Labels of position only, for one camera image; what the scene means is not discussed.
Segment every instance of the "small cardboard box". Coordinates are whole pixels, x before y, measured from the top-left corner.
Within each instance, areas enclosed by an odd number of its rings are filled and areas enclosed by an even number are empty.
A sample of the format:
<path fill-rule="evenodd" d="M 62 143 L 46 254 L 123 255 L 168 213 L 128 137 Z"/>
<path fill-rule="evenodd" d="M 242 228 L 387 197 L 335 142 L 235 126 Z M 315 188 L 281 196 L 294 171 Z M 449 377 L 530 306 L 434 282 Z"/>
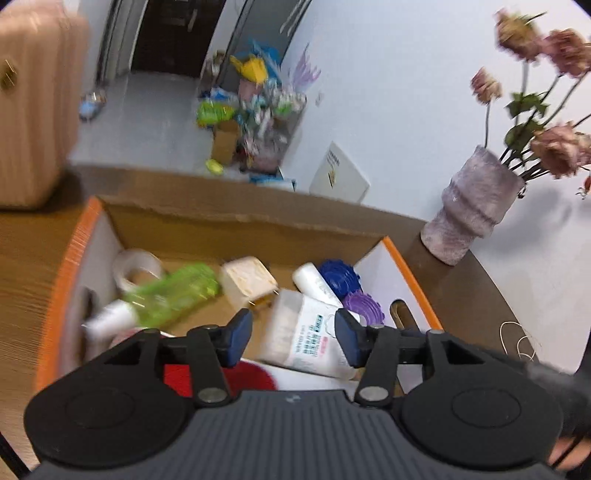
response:
<path fill-rule="evenodd" d="M 235 120 L 220 122 L 213 134 L 212 158 L 222 165 L 232 163 L 240 134 L 240 125 Z"/>

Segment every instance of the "cardboard box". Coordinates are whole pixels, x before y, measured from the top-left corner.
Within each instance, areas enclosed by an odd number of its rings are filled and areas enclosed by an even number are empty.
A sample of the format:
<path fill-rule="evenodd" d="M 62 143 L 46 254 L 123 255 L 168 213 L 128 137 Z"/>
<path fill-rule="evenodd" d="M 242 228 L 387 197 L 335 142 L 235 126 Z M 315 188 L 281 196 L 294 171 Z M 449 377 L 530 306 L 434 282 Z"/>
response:
<path fill-rule="evenodd" d="M 232 163 L 236 151 L 236 142 L 240 135 L 240 125 L 235 120 L 227 120 L 217 124 L 213 134 L 211 157 L 222 165 Z"/>
<path fill-rule="evenodd" d="M 292 290 L 296 288 L 291 275 L 297 267 L 340 258 L 355 265 L 364 291 L 381 304 L 387 325 L 395 327 L 389 308 L 402 299 L 421 330 L 441 329 L 388 237 L 300 223 L 289 225 L 256 216 L 187 215 L 179 210 L 160 213 L 146 205 L 120 205 L 116 199 L 93 197 L 80 217 L 54 284 L 44 324 L 37 389 L 80 365 L 81 325 L 116 298 L 112 263 L 124 248 L 152 252 L 169 272 L 196 261 L 219 270 L 229 260 L 252 255 L 264 263 L 279 287 Z M 270 307 L 257 310 L 245 358 L 258 358 L 270 311 Z M 221 294 L 165 330 L 178 336 L 200 325 L 225 325 L 234 312 Z M 105 348 L 93 345 L 90 353 L 93 356 Z M 408 375 L 402 371 L 406 367 L 410 368 Z M 417 366 L 399 369 L 405 390 L 417 380 L 413 367 Z"/>

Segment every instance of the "green leaf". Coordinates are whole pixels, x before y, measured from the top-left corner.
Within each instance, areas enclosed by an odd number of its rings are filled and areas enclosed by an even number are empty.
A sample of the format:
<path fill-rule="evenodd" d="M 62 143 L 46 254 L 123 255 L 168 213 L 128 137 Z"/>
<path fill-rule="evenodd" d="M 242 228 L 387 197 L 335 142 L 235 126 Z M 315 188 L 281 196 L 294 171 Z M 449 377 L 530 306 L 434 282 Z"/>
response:
<path fill-rule="evenodd" d="M 534 132 L 543 129 L 535 120 L 531 120 L 527 124 L 527 127 L 524 125 L 525 124 L 519 124 L 511 128 L 505 135 L 505 145 L 515 152 L 522 152 L 534 136 Z"/>
<path fill-rule="evenodd" d="M 544 116 L 548 108 L 546 103 L 542 103 L 539 93 L 530 93 L 523 97 L 520 93 L 512 93 L 511 97 L 513 101 L 506 106 L 511 118 L 515 118 L 520 113 L 529 112 L 532 109 L 535 109 L 537 113 Z"/>

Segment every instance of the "white bottle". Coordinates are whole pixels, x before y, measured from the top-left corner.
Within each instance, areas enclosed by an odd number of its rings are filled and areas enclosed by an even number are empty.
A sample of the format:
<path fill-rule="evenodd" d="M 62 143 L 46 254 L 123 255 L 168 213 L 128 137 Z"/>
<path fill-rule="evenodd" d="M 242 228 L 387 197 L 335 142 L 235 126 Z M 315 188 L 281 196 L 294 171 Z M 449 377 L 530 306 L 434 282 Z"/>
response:
<path fill-rule="evenodd" d="M 294 281 L 298 290 L 304 295 L 338 308 L 343 307 L 343 304 L 329 287 L 328 283 L 326 283 L 326 280 L 322 278 L 322 275 L 320 275 L 320 272 L 313 263 L 302 265 L 293 272 L 291 279 Z"/>
<path fill-rule="evenodd" d="M 350 380 L 350 367 L 335 334 L 330 305 L 297 291 L 282 289 L 273 304 L 261 360 L 280 367 Z"/>

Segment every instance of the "door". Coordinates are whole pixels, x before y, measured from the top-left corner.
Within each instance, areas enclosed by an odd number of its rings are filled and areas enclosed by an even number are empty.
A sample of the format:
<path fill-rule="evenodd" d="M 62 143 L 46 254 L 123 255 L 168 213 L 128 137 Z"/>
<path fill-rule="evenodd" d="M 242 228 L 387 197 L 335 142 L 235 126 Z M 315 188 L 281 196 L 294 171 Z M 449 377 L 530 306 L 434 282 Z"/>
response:
<path fill-rule="evenodd" d="M 132 70 L 199 77 L 225 0 L 148 0 Z"/>
<path fill-rule="evenodd" d="M 229 54 L 220 74 L 220 86 L 230 92 L 238 91 L 240 75 L 228 58 L 247 53 L 250 40 L 273 47 L 282 59 L 309 5 L 309 0 L 247 0 L 230 40 Z"/>

